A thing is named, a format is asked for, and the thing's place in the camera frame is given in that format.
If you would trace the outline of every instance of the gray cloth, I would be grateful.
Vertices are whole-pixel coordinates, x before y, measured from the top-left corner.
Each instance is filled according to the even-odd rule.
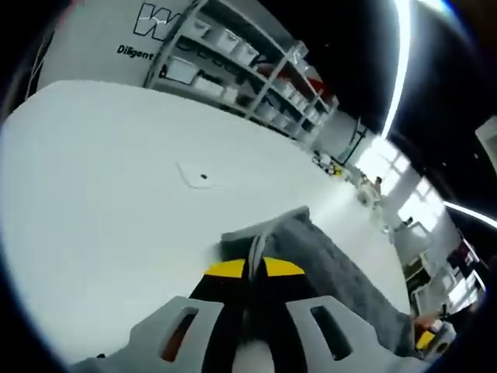
[[[247,247],[250,241],[245,237],[222,242],[224,254],[226,249],[231,252],[230,258],[224,259],[233,259],[232,250]],[[318,295],[331,295],[371,324],[381,346],[401,357],[417,357],[410,315],[399,312],[363,271],[312,224],[308,211],[274,227],[266,238],[263,255],[298,265]]]

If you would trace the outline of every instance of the table surface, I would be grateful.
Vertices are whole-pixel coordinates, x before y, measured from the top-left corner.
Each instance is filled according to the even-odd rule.
[[[19,300],[71,363],[111,354],[130,328],[189,295],[221,233],[302,205],[400,311],[409,312],[381,216],[294,143],[177,96],[58,82],[5,123],[0,219]],[[206,173],[195,189],[178,164]]]

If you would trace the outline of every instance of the white storage bin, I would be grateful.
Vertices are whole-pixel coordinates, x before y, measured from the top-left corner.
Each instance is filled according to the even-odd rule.
[[[298,65],[298,63],[307,56],[309,50],[305,46],[304,42],[299,41],[297,45],[294,47],[293,52],[290,55],[290,61],[294,65]]]
[[[292,83],[285,79],[277,79],[274,82],[274,87],[281,92],[283,97],[289,99],[295,92],[295,87]]]
[[[207,31],[209,31],[209,29],[209,24],[195,18],[186,28],[185,35],[187,35],[188,37],[192,37],[193,39],[202,38],[207,33]]]
[[[326,123],[328,117],[329,117],[329,114],[326,113],[326,112],[323,112],[321,114],[318,114],[319,115],[319,118],[318,118],[318,126],[322,126]]]
[[[197,76],[193,80],[193,87],[211,96],[220,96],[224,90],[222,85],[213,83],[201,76]]]
[[[257,109],[255,109],[255,113],[260,117],[267,119],[268,121],[273,120],[276,115],[279,114],[278,110],[276,110],[268,103],[261,103],[259,106],[257,106]]]
[[[295,106],[297,106],[303,99],[304,97],[297,90],[292,94],[292,96],[290,96],[290,102]]]
[[[250,65],[254,58],[259,56],[259,52],[252,45],[240,40],[238,45],[231,52],[231,56],[241,64]]]
[[[304,59],[297,62],[295,67],[302,73],[305,73],[310,68],[309,64]]]
[[[287,117],[283,113],[278,113],[273,120],[273,123],[278,126],[279,128],[285,128],[289,123],[291,119]]]
[[[235,87],[224,87],[224,91],[221,94],[221,98],[229,103],[234,103],[238,97],[238,88]]]
[[[302,97],[302,99],[299,101],[299,103],[296,106],[300,111],[304,111],[309,106],[309,101],[304,97]]]
[[[240,42],[239,37],[222,26],[211,29],[207,33],[205,39],[215,47],[219,48],[219,50],[228,54],[230,54]]]
[[[312,122],[315,123],[319,120],[319,113],[316,110],[315,107],[308,107],[307,110],[305,110],[305,113],[308,116],[308,119]]]
[[[190,84],[199,72],[199,68],[194,63],[176,56],[171,56],[167,65],[168,71],[165,77],[185,84]]]

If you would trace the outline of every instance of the wall sign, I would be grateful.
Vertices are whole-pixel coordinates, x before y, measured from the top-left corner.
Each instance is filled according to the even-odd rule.
[[[129,45],[120,45],[119,48],[117,48],[117,54],[123,54],[125,56],[128,56],[129,58],[143,58],[144,60],[150,60],[154,58],[153,53],[147,53],[143,51],[138,51],[134,49],[133,47]]]
[[[144,2],[134,24],[133,33],[141,37],[151,34],[152,39],[164,41],[171,29],[171,22],[179,19],[181,14],[173,14],[171,9]]]

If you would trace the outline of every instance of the black ceiling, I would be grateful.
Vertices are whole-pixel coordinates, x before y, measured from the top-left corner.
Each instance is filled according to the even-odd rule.
[[[481,24],[471,24],[475,17],[467,10],[468,2],[457,2],[464,3],[456,9],[459,26],[411,2],[408,72],[390,139],[443,198],[497,217],[497,176],[474,134],[497,112],[491,105],[495,87],[487,73],[488,61],[482,57],[487,46],[481,44],[485,35],[478,35]],[[398,63],[399,26],[393,1],[308,0],[302,7],[300,2],[283,6],[277,0],[262,0],[262,4],[306,43],[309,62],[339,98],[340,109],[362,117],[373,132],[381,131]],[[461,214],[451,216],[482,257],[494,255],[491,242],[497,243],[496,232]]]

